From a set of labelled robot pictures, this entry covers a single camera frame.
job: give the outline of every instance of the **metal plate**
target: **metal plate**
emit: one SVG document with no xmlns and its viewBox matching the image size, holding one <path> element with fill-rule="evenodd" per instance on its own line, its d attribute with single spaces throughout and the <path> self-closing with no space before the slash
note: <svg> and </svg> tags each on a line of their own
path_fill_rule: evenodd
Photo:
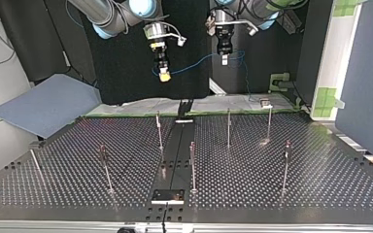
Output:
<svg viewBox="0 0 373 233">
<path fill-rule="evenodd" d="M 197 194 L 186 221 L 373 223 L 373 169 L 325 127 L 300 114 L 195 118 Z M 285 145 L 292 162 L 283 192 Z"/>
<path fill-rule="evenodd" d="M 161 119 L 164 142 L 173 121 Z M 110 155 L 113 195 L 98 157 L 101 144 Z M 150 214 L 146 207 L 162 156 L 154 118 L 84 118 L 37 156 L 42 175 L 31 158 L 4 172 L 0 218 L 144 221 Z M 42 209 L 48 214 L 36 215 Z"/>
<path fill-rule="evenodd" d="M 198 116 L 195 125 L 176 125 L 171 134 L 174 119 L 163 118 L 164 142 L 173 142 L 165 145 L 164 154 L 154 117 L 81 120 L 38 153 L 45 182 L 30 157 L 0 172 L 0 219 L 165 219 L 168 227 L 178 222 L 373 224 L 369 161 L 302 114 L 273 115 L 271 141 L 264 145 L 267 119 L 232 116 L 228 150 L 226 116 Z M 292 142 L 293 156 L 283 195 L 286 140 Z M 187 188 L 191 141 L 197 194 Z M 113 196 L 97 157 L 100 144 L 113 155 Z M 164 165 L 163 158 L 169 163 Z M 172 169 L 165 173 L 170 182 L 159 178 L 162 165 Z M 155 187 L 168 185 L 186 191 L 183 206 L 152 206 Z"/>
</svg>

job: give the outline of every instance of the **green tape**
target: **green tape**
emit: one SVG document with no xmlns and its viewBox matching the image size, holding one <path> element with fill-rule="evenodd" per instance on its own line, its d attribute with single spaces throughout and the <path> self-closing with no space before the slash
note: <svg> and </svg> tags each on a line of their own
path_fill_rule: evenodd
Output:
<svg viewBox="0 0 373 233">
<path fill-rule="evenodd" d="M 350 17 L 356 12 L 356 6 L 361 4 L 362 0 L 336 0 L 334 17 Z"/>
<path fill-rule="evenodd" d="M 280 5 L 282 7 L 287 7 L 289 5 L 295 5 L 303 0 L 272 0 L 273 3 Z M 266 9 L 269 11 L 277 12 L 280 11 L 280 9 L 273 7 L 271 4 L 268 4 L 266 6 Z"/>
<path fill-rule="evenodd" d="M 314 117 L 331 117 L 332 109 L 335 107 L 336 88 L 320 87 L 314 108 Z"/>
<path fill-rule="evenodd" d="M 161 117 L 176 117 L 178 114 L 165 114 L 160 113 Z M 127 118 L 127 117 L 155 117 L 156 114 L 88 114 L 84 117 L 117 117 L 117 118 Z"/>
<path fill-rule="evenodd" d="M 272 109 L 272 113 L 274 114 L 282 114 L 282 113 L 298 113 L 300 112 L 299 109 Z M 268 114 L 269 110 L 238 110 L 238 111 L 231 111 L 232 114 L 237 115 L 261 115 L 261 114 Z M 217 116 L 217 115 L 227 115 L 228 111 L 217 111 L 217 112 L 190 112 L 187 113 L 187 116 L 195 117 L 195 116 Z M 91 114 L 86 115 L 83 117 L 116 117 L 116 118 L 128 118 L 128 117 L 155 117 L 156 114 L 145 114 L 145 115 L 131 115 L 131 114 Z M 160 114 L 161 117 L 177 117 L 178 114 Z"/>
<path fill-rule="evenodd" d="M 274 114 L 288 114 L 288 113 L 298 113 L 300 110 L 297 109 L 272 109 L 272 113 Z M 234 115 L 264 115 L 269 113 L 269 109 L 262 109 L 262 110 L 238 110 L 238 111 L 231 111 Z M 227 115 L 228 111 L 218 111 L 218 112 L 190 112 L 186 114 L 187 116 L 217 116 L 217 115 Z"/>
</svg>

